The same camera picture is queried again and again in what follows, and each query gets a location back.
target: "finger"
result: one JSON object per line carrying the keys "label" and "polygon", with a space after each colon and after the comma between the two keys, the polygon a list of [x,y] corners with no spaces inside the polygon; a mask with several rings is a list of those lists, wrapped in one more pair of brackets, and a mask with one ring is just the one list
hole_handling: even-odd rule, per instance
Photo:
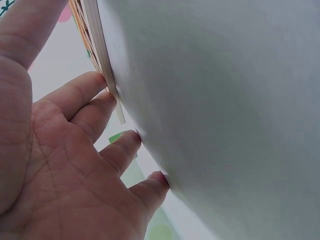
{"label": "finger", "polygon": [[117,100],[108,92],[103,92],[84,106],[71,119],[71,123],[83,129],[95,143],[106,128]]}
{"label": "finger", "polygon": [[147,180],[132,186],[129,190],[140,199],[151,219],[164,202],[169,191],[169,184],[165,176],[160,171],[156,171]]}
{"label": "finger", "polygon": [[134,159],[140,146],[139,135],[130,130],[124,132],[116,141],[104,148],[100,155],[121,176]]}
{"label": "finger", "polygon": [[41,101],[50,101],[57,105],[69,121],[106,86],[101,73],[87,72],[48,94]]}
{"label": "finger", "polygon": [[16,0],[0,21],[0,55],[28,69],[46,43],[67,2]]}

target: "human hand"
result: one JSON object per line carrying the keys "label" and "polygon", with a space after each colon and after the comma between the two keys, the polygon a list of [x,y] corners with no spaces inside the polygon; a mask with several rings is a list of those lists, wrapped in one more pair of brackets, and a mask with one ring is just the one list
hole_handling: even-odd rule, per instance
{"label": "human hand", "polygon": [[160,172],[120,180],[140,147],[134,131],[94,148],[116,100],[86,73],[32,103],[27,69],[66,0],[20,0],[0,20],[0,239],[142,240],[169,189]]}

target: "polka dot pattern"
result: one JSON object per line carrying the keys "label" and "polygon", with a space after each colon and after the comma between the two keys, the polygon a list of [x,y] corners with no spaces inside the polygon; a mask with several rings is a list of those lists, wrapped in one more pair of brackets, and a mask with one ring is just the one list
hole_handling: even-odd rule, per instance
{"label": "polka dot pattern", "polygon": [[69,7],[69,5],[67,5],[64,10],[62,11],[58,23],[65,23],[67,22],[70,18],[72,17],[72,11]]}

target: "green polka dot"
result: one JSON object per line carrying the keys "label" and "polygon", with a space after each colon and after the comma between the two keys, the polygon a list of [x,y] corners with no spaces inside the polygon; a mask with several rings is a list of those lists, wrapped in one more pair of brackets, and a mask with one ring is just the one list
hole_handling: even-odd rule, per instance
{"label": "green polka dot", "polygon": [[153,227],[149,234],[149,240],[172,240],[170,227],[166,225],[157,225]]}

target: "book page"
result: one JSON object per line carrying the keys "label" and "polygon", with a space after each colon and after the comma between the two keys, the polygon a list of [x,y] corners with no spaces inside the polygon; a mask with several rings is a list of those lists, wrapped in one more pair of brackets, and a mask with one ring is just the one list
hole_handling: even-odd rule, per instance
{"label": "book page", "polygon": [[218,239],[317,240],[319,4],[98,6],[120,99],[174,194]]}

